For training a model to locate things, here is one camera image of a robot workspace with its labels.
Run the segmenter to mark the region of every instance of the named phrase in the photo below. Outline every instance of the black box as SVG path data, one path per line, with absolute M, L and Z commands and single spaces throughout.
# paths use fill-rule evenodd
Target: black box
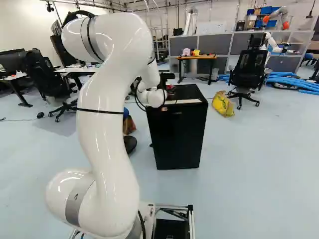
M 178 85 L 159 108 L 147 107 L 157 169 L 198 168 L 208 102 L 197 85 Z

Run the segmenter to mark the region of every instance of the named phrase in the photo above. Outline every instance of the cardboard box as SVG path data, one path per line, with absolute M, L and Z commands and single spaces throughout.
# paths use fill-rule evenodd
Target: cardboard box
M 260 15 L 261 14 L 261 8 L 255 8 L 254 14 L 255 15 Z
M 255 22 L 256 21 L 248 21 L 248 24 L 247 24 L 247 28 L 253 28 L 253 27 L 255 27 Z

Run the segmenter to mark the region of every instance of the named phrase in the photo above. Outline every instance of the computer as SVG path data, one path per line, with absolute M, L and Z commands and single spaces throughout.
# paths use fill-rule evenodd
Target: computer
M 0 55 L 7 55 L 7 54 L 18 53 L 18 52 L 23 52 L 23 51 L 25 51 L 24 48 L 14 49 L 14 50 L 9 50 L 9 51 L 0 51 Z
M 5 74 L 12 75 L 21 70 L 25 52 L 0 54 L 0 65 L 4 68 Z

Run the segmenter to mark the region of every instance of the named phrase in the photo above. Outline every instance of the yellow bag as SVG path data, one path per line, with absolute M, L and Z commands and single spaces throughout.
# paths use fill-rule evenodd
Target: yellow bag
M 234 103 L 225 95 L 225 91 L 216 92 L 211 105 L 224 117 L 235 115 Z

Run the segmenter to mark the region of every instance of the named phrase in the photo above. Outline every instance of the desk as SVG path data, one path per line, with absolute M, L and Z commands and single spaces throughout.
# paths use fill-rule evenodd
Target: desk
M 177 56 L 176 59 L 179 62 L 178 65 L 178 71 L 179 71 L 179 80 L 178 83 L 183 81 L 184 76 L 181 75 L 181 65 L 183 60 L 202 60 L 202 59 L 206 59 L 206 60 L 210 60 L 210 66 L 209 66 L 209 80 L 208 80 L 208 84 L 211 84 L 211 74 L 213 71 L 213 63 L 214 60 L 217 59 L 217 55 L 199 55 L 199 56 Z
M 57 70 L 55 72 L 57 73 L 70 73 L 72 74 L 72 77 L 74 78 L 74 81 L 78 87 L 78 89 L 80 90 L 82 88 L 82 83 L 79 79 L 79 76 L 81 74 L 94 74 L 95 72 L 97 72 L 99 70 L 98 67 L 66 67 L 60 70 Z
M 7 83 L 10 85 L 10 87 L 13 89 L 15 94 L 19 97 L 21 100 L 21 103 L 18 104 L 19 106 L 24 106 L 24 107 L 32 107 L 33 105 L 30 105 L 25 98 L 23 97 L 22 93 L 19 90 L 17 81 L 21 78 L 27 77 L 26 73 L 18 72 L 15 76 L 8 76 L 6 78 L 0 78 L 1 82 Z

